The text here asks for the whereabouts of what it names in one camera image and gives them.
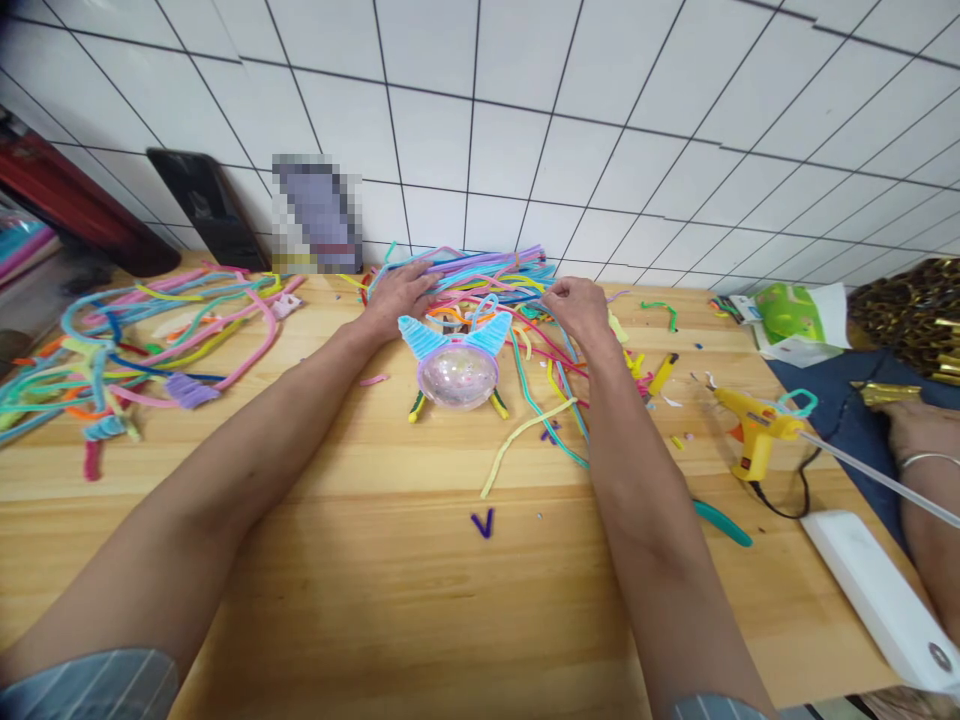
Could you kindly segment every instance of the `pliers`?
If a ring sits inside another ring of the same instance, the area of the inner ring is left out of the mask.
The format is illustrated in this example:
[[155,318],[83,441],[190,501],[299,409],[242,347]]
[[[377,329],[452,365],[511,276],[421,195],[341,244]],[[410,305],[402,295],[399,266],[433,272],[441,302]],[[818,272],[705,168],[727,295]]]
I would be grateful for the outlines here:
[[753,538],[747,535],[733,520],[713,507],[713,505],[707,505],[707,503],[703,502],[702,500],[693,498],[693,507],[696,509],[697,515],[713,525],[720,532],[737,543],[737,545],[740,545],[741,547],[750,547],[753,545]]

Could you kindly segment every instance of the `glue gun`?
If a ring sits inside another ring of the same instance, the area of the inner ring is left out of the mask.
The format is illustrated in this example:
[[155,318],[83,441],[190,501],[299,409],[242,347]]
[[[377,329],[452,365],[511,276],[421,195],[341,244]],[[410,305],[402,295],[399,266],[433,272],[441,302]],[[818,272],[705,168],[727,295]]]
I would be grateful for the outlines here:
[[767,476],[774,439],[796,440],[805,428],[803,421],[736,390],[711,389],[720,404],[740,418],[740,426],[730,434],[743,443],[743,454],[730,472],[748,483],[763,480]]

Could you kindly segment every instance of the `bracelet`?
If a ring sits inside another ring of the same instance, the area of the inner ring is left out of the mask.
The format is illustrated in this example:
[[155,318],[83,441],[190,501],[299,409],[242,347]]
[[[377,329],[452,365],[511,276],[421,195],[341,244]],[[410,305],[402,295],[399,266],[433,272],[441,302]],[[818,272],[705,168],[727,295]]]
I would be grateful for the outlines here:
[[942,457],[945,460],[950,460],[954,465],[960,466],[960,460],[952,455],[944,455],[943,453],[917,453],[900,463],[900,470],[906,470],[915,460],[920,460],[925,457]]

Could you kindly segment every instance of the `wooden table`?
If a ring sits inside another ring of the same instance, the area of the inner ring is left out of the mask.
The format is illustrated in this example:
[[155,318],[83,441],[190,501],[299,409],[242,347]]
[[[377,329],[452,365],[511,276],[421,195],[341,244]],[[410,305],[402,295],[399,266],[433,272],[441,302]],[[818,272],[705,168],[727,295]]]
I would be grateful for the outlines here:
[[[744,549],[704,525],[774,702],[895,684],[800,525],[773,515],[727,471],[738,446],[724,430],[735,421],[690,372],[709,370],[720,385],[777,397],[782,389],[751,339],[715,316],[706,291],[630,290],[612,304],[627,347],[645,352],[651,370],[666,353],[680,353],[664,393],[683,407],[656,400],[657,426],[665,438],[693,433],[684,451],[668,444],[691,490],[755,540]],[[361,311],[340,278],[312,277],[298,294],[306,307],[222,399],[194,412],[140,409],[145,442],[111,441],[100,482],[81,479],[80,423],[71,418],[0,452],[0,646],[40,615],[133,505],[217,425]],[[679,332],[667,331],[665,311],[641,310],[641,300],[671,303]],[[235,367],[263,333],[251,323],[197,367]],[[248,539],[175,717],[648,715],[587,473],[531,429],[507,453],[488,501],[479,498],[497,448],[534,414],[509,348],[500,357],[509,421],[490,406],[468,415],[428,407],[410,425],[415,362],[400,342],[364,370],[391,379],[349,394],[303,479]],[[538,360],[526,369],[535,399],[554,407]],[[584,452],[570,415],[559,419],[564,439]],[[799,442],[778,443],[771,500],[798,506],[796,467],[809,452]],[[814,509],[856,512],[919,587],[836,462],[820,458],[809,476]],[[491,506],[493,537],[484,540],[470,514]]]

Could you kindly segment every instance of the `smartphone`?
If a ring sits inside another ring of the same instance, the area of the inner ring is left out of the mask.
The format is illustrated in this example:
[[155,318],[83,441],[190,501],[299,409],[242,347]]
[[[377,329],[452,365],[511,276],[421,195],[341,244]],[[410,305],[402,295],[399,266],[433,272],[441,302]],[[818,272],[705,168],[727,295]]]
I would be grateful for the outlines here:
[[219,264],[270,270],[270,259],[216,160],[160,148],[148,148],[147,157]]

